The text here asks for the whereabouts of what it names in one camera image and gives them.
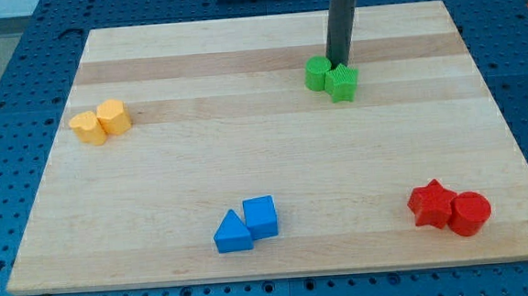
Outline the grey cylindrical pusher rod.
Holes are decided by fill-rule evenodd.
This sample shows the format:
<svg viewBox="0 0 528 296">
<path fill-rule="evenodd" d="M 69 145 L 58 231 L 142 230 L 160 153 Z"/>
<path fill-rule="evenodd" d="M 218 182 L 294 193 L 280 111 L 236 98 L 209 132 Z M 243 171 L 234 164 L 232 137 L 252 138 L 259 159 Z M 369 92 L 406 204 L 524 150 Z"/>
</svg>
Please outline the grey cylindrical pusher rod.
<svg viewBox="0 0 528 296">
<path fill-rule="evenodd" d="M 335 69 L 348 64 L 357 0 L 330 0 L 329 4 L 325 56 Z"/>
</svg>

